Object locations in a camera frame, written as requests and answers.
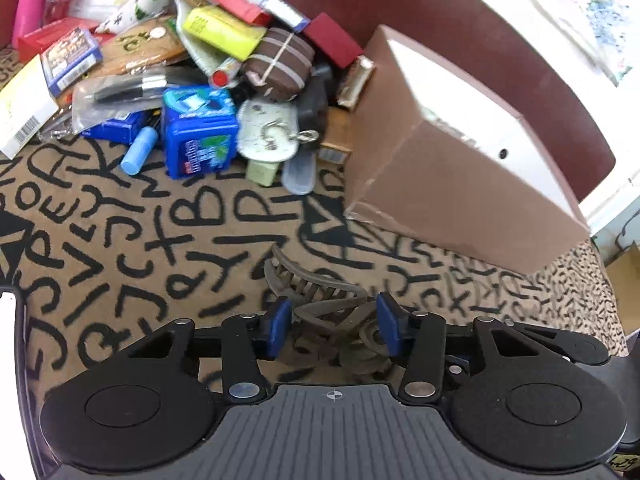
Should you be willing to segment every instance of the white wall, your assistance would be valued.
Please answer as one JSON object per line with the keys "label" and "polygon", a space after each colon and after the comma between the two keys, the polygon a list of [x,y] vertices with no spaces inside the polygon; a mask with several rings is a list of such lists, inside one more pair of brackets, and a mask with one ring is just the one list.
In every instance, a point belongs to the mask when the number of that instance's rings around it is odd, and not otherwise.
{"label": "white wall", "polygon": [[[599,248],[605,264],[609,263],[618,254],[619,249],[615,245],[616,236],[622,232],[625,223],[639,210],[640,197],[636,198],[622,213],[595,235],[596,246]],[[625,233],[625,236],[621,236],[618,241],[623,248],[626,248],[634,241],[640,245],[640,214],[629,222]]]}

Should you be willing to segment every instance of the pile of objects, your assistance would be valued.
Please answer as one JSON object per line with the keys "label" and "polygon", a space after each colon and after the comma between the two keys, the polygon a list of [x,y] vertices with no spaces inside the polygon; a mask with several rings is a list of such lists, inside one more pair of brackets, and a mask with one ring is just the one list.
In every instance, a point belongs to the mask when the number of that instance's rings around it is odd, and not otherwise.
{"label": "pile of objects", "polygon": [[105,16],[50,1],[40,23],[18,6],[25,66],[0,92],[8,158],[35,135],[80,134],[129,145],[130,175],[154,147],[171,178],[241,155],[247,179],[268,187],[284,163],[285,188],[307,194],[318,158],[349,156],[350,112],[374,64],[327,14],[310,20],[282,0],[128,0]]}

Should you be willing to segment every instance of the metal key ring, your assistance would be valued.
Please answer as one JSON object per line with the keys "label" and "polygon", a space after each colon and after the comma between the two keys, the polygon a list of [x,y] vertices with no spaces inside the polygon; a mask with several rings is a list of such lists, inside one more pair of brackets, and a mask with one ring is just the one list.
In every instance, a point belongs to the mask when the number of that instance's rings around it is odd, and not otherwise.
{"label": "metal key ring", "polygon": [[307,142],[314,142],[315,140],[318,140],[319,137],[320,134],[315,130],[304,130],[303,132],[298,133],[295,136],[295,139],[302,144],[306,144]]}
{"label": "metal key ring", "polygon": [[287,139],[291,139],[291,136],[293,134],[293,132],[291,131],[291,128],[289,128],[289,125],[286,122],[284,122],[283,120],[277,119],[275,121],[271,121],[270,123],[266,123],[260,129],[260,136],[267,143],[267,146],[266,146],[267,150],[277,150],[278,149],[275,137],[273,137],[273,136],[271,136],[271,135],[269,135],[267,133],[272,128],[278,128],[279,130],[283,131],[283,133],[285,134]]}

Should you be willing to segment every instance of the yellow box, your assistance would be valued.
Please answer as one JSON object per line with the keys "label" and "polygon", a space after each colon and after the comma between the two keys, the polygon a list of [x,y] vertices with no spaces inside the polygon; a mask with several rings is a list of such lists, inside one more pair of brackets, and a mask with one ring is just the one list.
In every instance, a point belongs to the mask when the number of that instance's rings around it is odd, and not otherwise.
{"label": "yellow box", "polygon": [[266,28],[248,25],[216,6],[193,9],[182,28],[240,61],[251,55],[267,33]]}

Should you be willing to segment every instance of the blue lip balm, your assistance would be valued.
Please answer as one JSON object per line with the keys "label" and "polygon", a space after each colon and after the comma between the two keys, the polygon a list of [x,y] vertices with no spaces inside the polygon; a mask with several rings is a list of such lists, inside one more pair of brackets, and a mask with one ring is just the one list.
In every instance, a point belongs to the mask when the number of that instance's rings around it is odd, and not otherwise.
{"label": "blue lip balm", "polygon": [[151,126],[142,128],[120,163],[122,171],[132,176],[140,173],[142,165],[156,145],[156,142],[158,142],[158,132]]}

